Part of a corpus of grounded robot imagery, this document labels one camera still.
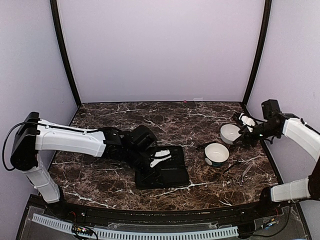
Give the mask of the black zippered tool case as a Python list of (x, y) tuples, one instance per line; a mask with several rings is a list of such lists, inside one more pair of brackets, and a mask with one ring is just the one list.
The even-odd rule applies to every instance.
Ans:
[(179, 188), (190, 183), (183, 147), (180, 145), (157, 147), (149, 167), (153, 170), (152, 175), (135, 172), (135, 187), (139, 190)]

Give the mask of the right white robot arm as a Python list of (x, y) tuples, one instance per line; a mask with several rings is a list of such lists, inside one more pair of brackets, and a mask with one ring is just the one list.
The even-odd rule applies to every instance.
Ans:
[(275, 208), (275, 203), (320, 199), (320, 133), (307, 125), (303, 119), (291, 113), (276, 112), (271, 118), (256, 124), (255, 120), (242, 113), (238, 118), (243, 127), (232, 143), (252, 147), (259, 140), (281, 138), (294, 141), (315, 161), (315, 167), (306, 178), (266, 188), (260, 202), (255, 205), (255, 213), (266, 217)]

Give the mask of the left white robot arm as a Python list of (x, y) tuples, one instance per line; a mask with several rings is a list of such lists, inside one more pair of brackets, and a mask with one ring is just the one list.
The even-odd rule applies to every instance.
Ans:
[(62, 151), (85, 154), (126, 162), (150, 185), (162, 185), (156, 165), (172, 157), (168, 149), (158, 150), (158, 140), (146, 126), (122, 131), (116, 127), (84, 129), (55, 124), (41, 119), (38, 112), (27, 118), (9, 133), (16, 131), (12, 146), (9, 171), (25, 174), (33, 187), (51, 204), (51, 210), (60, 218), (67, 218), (70, 206), (63, 201), (62, 190), (54, 182), (39, 156), (40, 151)]

